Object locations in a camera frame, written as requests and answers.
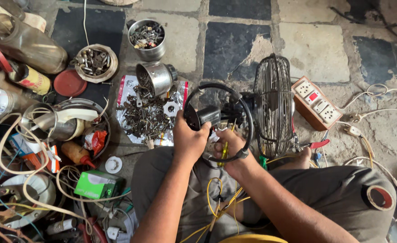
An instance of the cracked floor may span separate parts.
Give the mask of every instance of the cracked floor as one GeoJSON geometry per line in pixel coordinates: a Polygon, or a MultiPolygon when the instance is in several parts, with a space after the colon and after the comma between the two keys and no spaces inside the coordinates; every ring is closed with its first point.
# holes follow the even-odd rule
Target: cracked floor
{"type": "MultiPolygon", "coordinates": [[[[274,52],[290,61],[292,77],[307,76],[336,106],[343,107],[371,84],[397,88],[397,38],[377,26],[381,23],[375,22],[371,13],[366,13],[367,22],[374,25],[359,25],[329,9],[333,6],[343,13],[359,15],[348,2],[351,1],[256,0],[251,4],[236,0],[140,0],[115,7],[89,0],[89,41],[109,45],[119,57],[120,70],[112,79],[114,87],[87,94],[97,95],[98,101],[103,101],[102,95],[110,98],[107,113],[113,132],[105,157],[146,150],[143,145],[132,144],[115,119],[120,79],[134,75],[135,65],[141,62],[128,46],[128,20],[152,18],[167,23],[167,53],[161,61],[174,65],[180,76],[190,81],[190,90],[205,81],[252,91],[257,64],[274,52]]],[[[397,0],[381,0],[380,6],[387,22],[397,23],[397,0]]],[[[86,45],[82,0],[31,0],[31,9],[47,20],[48,34],[70,55],[86,45]]],[[[197,99],[198,106],[218,105],[219,99],[216,90],[209,90],[197,99]]],[[[397,108],[397,92],[382,97],[362,96],[343,113],[378,108],[397,108]]],[[[294,121],[300,141],[322,138],[323,133],[315,131],[297,112],[294,121]]],[[[356,126],[370,141],[376,160],[397,178],[397,111],[374,113],[356,126]]],[[[368,154],[361,140],[347,135],[343,128],[337,124],[329,132],[331,142],[325,149],[331,164],[342,165],[368,154]]],[[[128,183],[138,157],[122,158],[124,168],[119,175],[128,183]]]]}

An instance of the blue wire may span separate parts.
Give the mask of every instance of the blue wire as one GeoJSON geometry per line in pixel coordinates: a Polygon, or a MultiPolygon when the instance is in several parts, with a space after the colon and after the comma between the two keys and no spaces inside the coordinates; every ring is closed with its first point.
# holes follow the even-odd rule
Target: blue wire
{"type": "MultiPolygon", "coordinates": [[[[19,153],[20,150],[21,150],[21,145],[20,145],[20,148],[19,148],[19,149],[17,150],[17,152],[15,153],[14,157],[12,157],[12,160],[11,160],[11,162],[8,164],[7,168],[12,164],[12,162],[13,162],[14,159],[15,159],[15,157],[17,157],[18,153],[19,153]]],[[[2,176],[3,176],[4,174],[5,174],[5,171],[3,171],[2,174],[0,175],[0,179],[2,178],[2,176]]],[[[5,206],[7,209],[9,209],[9,207],[8,207],[1,199],[0,199],[0,203],[1,203],[3,206],[5,206]]],[[[21,214],[19,214],[19,213],[17,213],[17,212],[15,212],[15,213],[16,213],[18,216],[24,218],[23,215],[21,215],[21,214]]],[[[33,228],[35,228],[36,232],[39,234],[39,236],[42,238],[42,240],[44,240],[44,237],[43,237],[42,234],[39,232],[38,228],[37,228],[30,220],[28,220],[27,218],[24,218],[24,219],[26,219],[26,220],[33,226],[33,228]]]]}

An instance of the hand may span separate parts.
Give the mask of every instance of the hand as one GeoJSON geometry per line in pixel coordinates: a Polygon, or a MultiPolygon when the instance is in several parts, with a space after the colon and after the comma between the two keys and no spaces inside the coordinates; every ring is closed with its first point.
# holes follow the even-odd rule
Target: hand
{"type": "MultiPolygon", "coordinates": [[[[225,142],[228,142],[229,158],[235,156],[236,153],[241,150],[246,143],[246,140],[243,137],[241,137],[236,131],[231,131],[230,129],[217,131],[217,136],[219,136],[220,139],[214,145],[215,150],[213,152],[213,156],[215,158],[221,158],[225,142]]],[[[239,178],[243,166],[254,164],[258,165],[250,150],[248,150],[248,153],[249,155],[244,159],[237,159],[235,161],[226,163],[224,169],[234,179],[239,178]]]]}
{"type": "Polygon", "coordinates": [[[199,131],[193,131],[183,118],[183,110],[177,112],[173,129],[174,163],[188,163],[192,166],[203,153],[211,123],[206,122],[199,131]]]}

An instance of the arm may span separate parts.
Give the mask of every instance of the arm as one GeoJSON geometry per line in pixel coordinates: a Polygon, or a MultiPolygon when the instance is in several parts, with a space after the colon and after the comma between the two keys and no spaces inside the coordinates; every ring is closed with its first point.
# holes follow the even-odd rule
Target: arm
{"type": "MultiPolygon", "coordinates": [[[[218,133],[218,136],[222,142],[228,141],[229,152],[236,153],[245,144],[230,130],[218,133]]],[[[220,156],[221,147],[221,144],[215,145],[215,156],[220,156]]],[[[288,192],[255,161],[251,152],[243,160],[228,163],[225,169],[243,186],[288,242],[358,243],[345,229],[288,192]]]]}
{"type": "Polygon", "coordinates": [[[205,123],[200,131],[193,131],[183,119],[183,111],[178,112],[173,130],[172,165],[132,237],[131,243],[171,243],[176,240],[189,175],[193,165],[204,151],[210,127],[210,123],[205,123]]]}

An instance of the extension board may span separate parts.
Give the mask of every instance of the extension board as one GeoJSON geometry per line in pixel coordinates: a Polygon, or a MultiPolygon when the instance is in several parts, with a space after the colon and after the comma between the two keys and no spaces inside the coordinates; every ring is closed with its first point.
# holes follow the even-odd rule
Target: extension board
{"type": "Polygon", "coordinates": [[[342,114],[323,92],[303,76],[292,87],[296,110],[317,131],[329,130],[342,114]]]}

